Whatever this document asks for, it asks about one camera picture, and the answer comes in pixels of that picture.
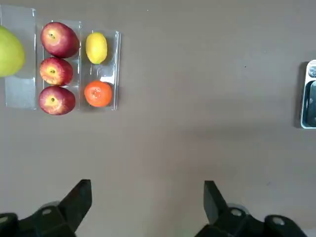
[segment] tabletop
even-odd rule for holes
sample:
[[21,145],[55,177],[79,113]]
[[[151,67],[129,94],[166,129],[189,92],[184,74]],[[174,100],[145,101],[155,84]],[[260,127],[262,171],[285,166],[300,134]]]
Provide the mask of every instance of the tabletop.
[[316,58],[313,0],[2,0],[122,32],[117,111],[9,109],[0,97],[0,210],[21,218],[82,178],[77,234],[192,237],[203,182],[262,220],[315,228],[315,133],[295,127]]

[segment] screw hole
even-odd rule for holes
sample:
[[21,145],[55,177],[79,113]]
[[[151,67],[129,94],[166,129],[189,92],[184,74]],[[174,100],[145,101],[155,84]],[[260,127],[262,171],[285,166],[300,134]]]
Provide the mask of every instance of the screw hole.
[[232,213],[234,216],[241,216],[241,215],[242,215],[241,211],[239,211],[238,209],[233,209],[233,210],[231,210],[231,213]]
[[48,215],[49,213],[51,213],[51,210],[50,209],[45,209],[43,212],[42,212],[42,215]]
[[7,216],[3,216],[0,218],[0,224],[6,222],[9,218]]
[[285,222],[279,217],[274,217],[272,220],[277,225],[280,225],[280,226],[284,226],[285,225]]

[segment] clear plastic tray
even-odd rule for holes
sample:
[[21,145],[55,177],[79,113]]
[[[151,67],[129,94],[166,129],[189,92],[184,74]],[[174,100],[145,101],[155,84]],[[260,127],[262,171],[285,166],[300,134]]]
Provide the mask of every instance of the clear plastic tray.
[[[107,58],[99,65],[90,63],[85,53],[85,39],[93,32],[101,32],[107,39],[108,55]],[[82,75],[81,83],[81,105],[80,109],[83,111],[103,111],[116,110],[118,108],[118,91],[119,91],[119,57],[120,57],[120,43],[121,33],[118,31],[93,29],[83,25],[84,41],[82,44],[82,64],[84,73]],[[111,103],[102,108],[90,106],[84,97],[84,88],[91,81],[100,80],[107,82],[112,87],[113,97]]]
[[4,78],[7,107],[37,108],[36,11],[33,8],[0,5],[1,25],[15,34],[24,46],[26,62],[13,76]]
[[80,89],[80,85],[81,85],[81,42],[82,42],[82,38],[81,38],[81,30],[82,30],[82,24],[80,21],[67,21],[67,20],[51,20],[51,21],[42,21],[40,23],[38,23],[38,30],[37,30],[37,45],[38,45],[38,52],[37,52],[37,60],[38,60],[38,73],[37,73],[37,78],[38,78],[38,93],[40,93],[44,88],[51,86],[50,84],[48,84],[47,82],[45,82],[41,76],[40,76],[40,64],[41,62],[49,57],[52,57],[52,55],[50,55],[45,48],[43,47],[41,40],[40,40],[40,33],[43,29],[43,27],[49,23],[49,22],[61,22],[65,25],[67,25],[68,27],[70,27],[71,29],[73,29],[73,31],[76,33],[79,41],[80,41],[80,45],[79,45],[79,50],[77,52],[76,55],[70,57],[70,58],[65,58],[66,61],[68,61],[74,70],[74,75],[73,75],[73,79],[71,80],[71,82],[68,85],[63,86],[63,88],[68,89],[69,91],[71,91],[76,98],[76,106],[75,109],[80,109],[80,104],[81,104],[81,89]]

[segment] apple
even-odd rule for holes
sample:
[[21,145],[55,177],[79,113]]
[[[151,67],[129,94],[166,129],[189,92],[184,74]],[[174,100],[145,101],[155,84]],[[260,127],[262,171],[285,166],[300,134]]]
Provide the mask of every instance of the apple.
[[65,115],[74,109],[75,104],[74,94],[59,86],[46,87],[39,94],[40,108],[50,115]]
[[45,25],[40,39],[46,51],[57,58],[69,58],[79,49],[76,33],[60,22],[50,22]]
[[64,59],[46,58],[39,67],[44,81],[51,85],[67,85],[73,78],[73,67]]

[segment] small container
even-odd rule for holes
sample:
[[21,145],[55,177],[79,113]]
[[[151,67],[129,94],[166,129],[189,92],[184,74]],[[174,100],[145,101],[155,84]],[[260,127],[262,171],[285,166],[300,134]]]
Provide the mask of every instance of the small container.
[[52,86],[48,84],[46,81],[44,81],[40,76],[40,64],[41,62],[49,57],[53,57],[50,55],[45,48],[43,47],[41,40],[40,40],[40,34],[43,29],[43,27],[49,23],[49,22],[61,22],[68,26],[69,28],[73,29],[73,31],[76,33],[78,39],[79,39],[79,50],[78,52],[70,57],[70,58],[64,58],[67,62],[69,62],[73,67],[73,79],[71,82],[65,86],[62,86],[63,88],[68,89],[71,91],[76,98],[76,106],[75,109],[80,109],[80,101],[81,101],[81,92],[80,92],[80,85],[81,85],[81,30],[82,30],[82,24],[80,21],[68,21],[68,20],[51,20],[48,22],[38,23],[38,52],[37,52],[37,60],[38,60],[38,94],[46,87]]
[[10,30],[25,50],[23,68],[4,77],[5,106],[20,109],[37,108],[36,90],[36,11],[33,8],[0,5],[1,25]]
[[[89,34],[93,32],[102,33],[108,45],[108,55],[107,58],[101,64],[93,64],[89,61],[85,52],[85,40]],[[83,26],[83,75],[81,83],[81,94],[82,100],[80,109],[83,111],[103,111],[103,110],[116,110],[118,108],[118,91],[119,91],[119,57],[120,57],[120,43],[121,43],[121,33],[118,31],[111,30],[101,30],[95,29],[90,30]],[[84,97],[84,88],[92,81],[100,80],[108,83],[112,87],[112,101],[109,105],[101,108],[96,108],[89,105]]]
[[306,67],[300,124],[304,129],[316,129],[316,60]]

